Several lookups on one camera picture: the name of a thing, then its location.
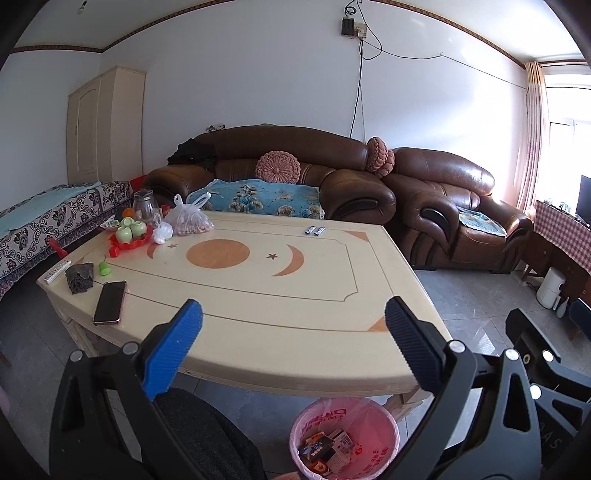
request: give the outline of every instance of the green bottle cap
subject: green bottle cap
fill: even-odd
[[[111,268],[110,266],[108,266],[107,262],[105,262],[104,260],[99,263],[99,269],[100,269],[100,274],[102,276],[108,275],[109,273],[111,273]]]

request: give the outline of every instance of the wardrobe door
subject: wardrobe door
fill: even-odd
[[[98,181],[96,120],[100,81],[98,77],[70,95],[66,133],[68,183]]]

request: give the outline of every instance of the curtain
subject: curtain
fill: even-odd
[[[518,171],[521,172],[521,178],[518,182],[519,197],[517,200],[517,208],[522,212],[525,212],[534,203],[538,166],[540,158],[548,150],[550,131],[544,72],[536,61],[526,63],[525,69],[529,88],[525,97],[526,129],[518,158]]]

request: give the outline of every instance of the pink round cushion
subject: pink round cushion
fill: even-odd
[[[386,161],[384,164],[375,171],[375,175],[379,179],[383,179],[386,175],[388,175],[394,169],[394,152],[392,150],[388,150]]]
[[[255,167],[256,177],[270,183],[298,183],[300,172],[297,158],[278,150],[265,153]]]
[[[388,150],[380,137],[372,137],[368,141],[368,162],[365,169],[375,173],[381,179],[394,168],[394,152]]]

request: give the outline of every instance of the blue gripper pad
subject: blue gripper pad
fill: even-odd
[[[142,386],[150,401],[154,401],[156,395],[170,388],[202,325],[203,309],[200,303],[187,300],[146,360]]]

